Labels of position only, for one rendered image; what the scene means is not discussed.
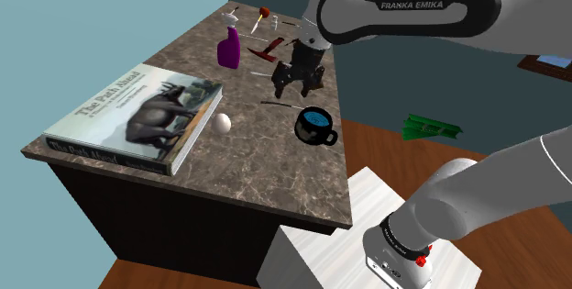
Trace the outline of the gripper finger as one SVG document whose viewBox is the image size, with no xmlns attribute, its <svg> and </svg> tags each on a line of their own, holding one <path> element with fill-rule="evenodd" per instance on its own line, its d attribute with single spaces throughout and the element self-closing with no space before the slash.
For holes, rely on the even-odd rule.
<svg viewBox="0 0 572 289">
<path fill-rule="evenodd" d="M 306 97 L 311 90 L 317 90 L 324 87 L 322 78 L 325 72 L 325 67 L 319 65 L 313 72 L 304 72 L 302 76 L 302 97 Z"/>
<path fill-rule="evenodd" d="M 281 98 L 284 87 L 292 82 L 292 66 L 283 61 L 278 61 L 277 66 L 271 75 L 271 81 L 275 88 L 275 97 Z"/>
</svg>

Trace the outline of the large book with animal cover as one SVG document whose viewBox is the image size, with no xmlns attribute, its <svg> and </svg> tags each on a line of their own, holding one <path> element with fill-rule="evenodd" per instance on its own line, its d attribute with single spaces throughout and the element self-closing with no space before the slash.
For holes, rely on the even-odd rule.
<svg viewBox="0 0 572 289">
<path fill-rule="evenodd" d="M 140 63 L 46 129 L 50 149 L 174 175 L 223 97 L 223 85 Z"/>
</svg>

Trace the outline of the white egg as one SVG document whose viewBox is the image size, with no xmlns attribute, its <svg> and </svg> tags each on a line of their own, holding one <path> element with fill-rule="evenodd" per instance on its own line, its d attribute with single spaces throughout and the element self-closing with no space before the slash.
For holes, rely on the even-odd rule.
<svg viewBox="0 0 572 289">
<path fill-rule="evenodd" d="M 232 122 L 227 114 L 218 113 L 213 116 L 211 129 L 217 134 L 226 134 L 230 131 Z"/>
</svg>

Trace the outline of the red headed utensil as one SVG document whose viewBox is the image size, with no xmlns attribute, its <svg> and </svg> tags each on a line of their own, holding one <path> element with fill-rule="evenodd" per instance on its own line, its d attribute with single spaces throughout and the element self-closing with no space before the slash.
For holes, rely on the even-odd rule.
<svg viewBox="0 0 572 289">
<path fill-rule="evenodd" d="M 267 7 L 263 6 L 259 9 L 258 13 L 259 13 L 258 20 L 251 29 L 251 34 L 253 34 L 257 30 L 260 20 L 262 18 L 267 18 L 270 15 L 270 10 Z"/>
</svg>

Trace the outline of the dark red tool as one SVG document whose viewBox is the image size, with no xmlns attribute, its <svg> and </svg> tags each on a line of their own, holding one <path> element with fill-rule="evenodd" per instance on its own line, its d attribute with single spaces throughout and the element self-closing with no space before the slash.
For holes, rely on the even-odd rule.
<svg viewBox="0 0 572 289">
<path fill-rule="evenodd" d="M 284 41 L 284 38 L 282 37 L 278 37 L 276 39 L 274 39 L 268 47 L 266 47 L 263 51 L 258 51 L 258 50 L 253 50 L 251 48 L 248 48 L 248 50 L 253 53 L 254 55 L 260 57 L 261 59 L 265 60 L 265 61 L 269 61 L 269 62 L 275 62 L 277 60 L 277 58 L 275 56 L 270 55 L 270 53 L 276 48 L 278 47 L 282 42 Z"/>
</svg>

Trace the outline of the brown framed picture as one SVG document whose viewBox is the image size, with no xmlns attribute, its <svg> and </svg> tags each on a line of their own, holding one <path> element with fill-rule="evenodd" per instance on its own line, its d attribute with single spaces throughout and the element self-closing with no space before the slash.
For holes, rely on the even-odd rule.
<svg viewBox="0 0 572 289">
<path fill-rule="evenodd" d="M 553 57 L 553 61 L 547 61 L 547 58 L 539 55 L 527 55 L 518 63 L 517 67 L 572 83 L 572 61 L 558 57 Z"/>
</svg>

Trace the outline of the green folded object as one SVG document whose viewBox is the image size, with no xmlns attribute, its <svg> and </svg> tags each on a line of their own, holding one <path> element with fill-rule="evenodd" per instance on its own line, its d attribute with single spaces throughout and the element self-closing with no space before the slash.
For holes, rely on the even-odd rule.
<svg viewBox="0 0 572 289">
<path fill-rule="evenodd" d="M 424 139 L 435 136 L 456 139 L 457 135 L 463 132 L 459 126 L 413 114 L 409 114 L 403 121 L 403 124 L 404 127 L 401 129 L 403 140 Z"/>
</svg>

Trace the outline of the black mug with blue inside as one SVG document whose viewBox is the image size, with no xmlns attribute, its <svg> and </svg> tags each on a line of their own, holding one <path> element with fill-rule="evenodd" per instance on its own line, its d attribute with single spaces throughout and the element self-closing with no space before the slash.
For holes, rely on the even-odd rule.
<svg viewBox="0 0 572 289">
<path fill-rule="evenodd" d="M 338 140 L 331 115 L 317 106 L 307 106 L 299 113 L 293 131 L 298 140 L 312 146 L 333 146 Z"/>
</svg>

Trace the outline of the dark cabinet with marble top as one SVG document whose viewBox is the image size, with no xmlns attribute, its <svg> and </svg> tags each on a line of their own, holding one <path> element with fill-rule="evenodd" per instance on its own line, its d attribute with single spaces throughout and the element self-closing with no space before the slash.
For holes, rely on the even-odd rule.
<svg viewBox="0 0 572 289">
<path fill-rule="evenodd" d="M 241 40 L 235 70 L 216 60 L 229 11 Z M 40 140 L 22 152 L 50 166 L 118 259 L 252 285 L 280 226 L 329 235 L 352 224 L 343 143 L 310 146 L 293 131 L 306 106 L 339 118 L 332 53 L 323 58 L 323 87 L 307 96 L 296 82 L 276 97 L 274 66 L 258 57 L 283 38 L 273 54 L 289 59 L 297 26 L 281 17 L 273 27 L 254 6 L 228 2 L 150 57 L 151 65 L 220 82 L 217 109 L 232 122 L 224 135 L 204 129 L 174 176 L 50 150 Z"/>
</svg>

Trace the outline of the purple spray bottle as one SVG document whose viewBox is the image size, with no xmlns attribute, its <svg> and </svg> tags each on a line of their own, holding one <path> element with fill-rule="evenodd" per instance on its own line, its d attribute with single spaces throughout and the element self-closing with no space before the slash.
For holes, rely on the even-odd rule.
<svg viewBox="0 0 572 289">
<path fill-rule="evenodd" d="M 240 39 L 236 29 L 238 18 L 231 13 L 221 14 L 227 28 L 227 38 L 217 44 L 217 62 L 220 66 L 237 69 L 240 63 Z"/>
</svg>

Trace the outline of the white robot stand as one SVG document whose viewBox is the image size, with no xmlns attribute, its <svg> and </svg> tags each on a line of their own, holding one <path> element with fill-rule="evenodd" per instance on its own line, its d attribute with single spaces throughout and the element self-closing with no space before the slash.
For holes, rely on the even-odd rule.
<svg viewBox="0 0 572 289">
<path fill-rule="evenodd" d="M 261 289 L 477 289 L 481 269 L 420 227 L 370 168 L 348 180 L 352 226 L 322 235 L 281 226 L 258 272 Z"/>
</svg>

